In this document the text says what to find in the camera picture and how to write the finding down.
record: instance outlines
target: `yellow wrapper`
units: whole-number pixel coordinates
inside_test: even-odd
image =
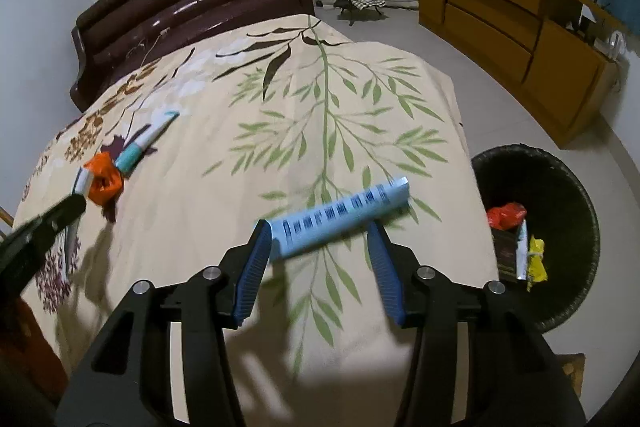
[[[545,266],[542,264],[542,257],[545,251],[545,242],[542,239],[536,239],[531,236],[529,241],[529,263],[527,266],[527,291],[531,291],[531,287],[539,282],[548,279]]]

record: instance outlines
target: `toothpaste tube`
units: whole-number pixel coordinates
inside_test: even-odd
[[[270,219],[271,261],[290,257],[407,204],[409,181],[391,180],[332,203]]]
[[[82,194],[85,198],[89,194],[89,188],[94,181],[94,173],[89,169],[81,167],[76,174],[76,181],[74,182],[73,193]],[[71,225],[66,227],[65,235],[65,248],[62,253],[62,281],[68,282],[69,280],[69,259],[76,247],[76,237],[78,237],[78,225],[80,224],[80,218],[76,219]]]
[[[145,153],[145,149],[158,139],[162,131],[164,131],[179,114],[178,111],[167,111],[162,115],[160,121],[150,126],[144,133],[127,145],[127,148],[122,151],[116,161],[114,161],[117,169],[125,176],[131,174],[133,167]]]

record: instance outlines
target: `tiled floor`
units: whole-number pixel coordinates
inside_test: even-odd
[[[335,9],[317,15],[354,41],[376,40],[412,52],[447,73],[456,88],[472,155],[526,143],[558,156],[580,179],[598,214],[600,264],[580,309],[546,339],[556,353],[585,353],[582,404],[591,417],[620,383],[640,349],[640,209],[609,150],[590,132],[559,150],[511,95],[453,46],[417,22],[410,10],[349,27]]]

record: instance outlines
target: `trash can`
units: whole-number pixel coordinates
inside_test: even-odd
[[[524,144],[489,149],[472,160],[485,209],[510,201],[527,209],[529,237],[545,241],[548,280],[527,292],[507,282],[541,332],[567,320],[593,283],[600,257],[600,229],[578,178],[558,158]]]

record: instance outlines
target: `tag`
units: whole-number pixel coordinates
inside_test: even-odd
[[[591,22],[597,22],[596,17],[593,15],[591,9],[586,5],[582,5],[582,13],[580,13],[581,17],[587,17]]]

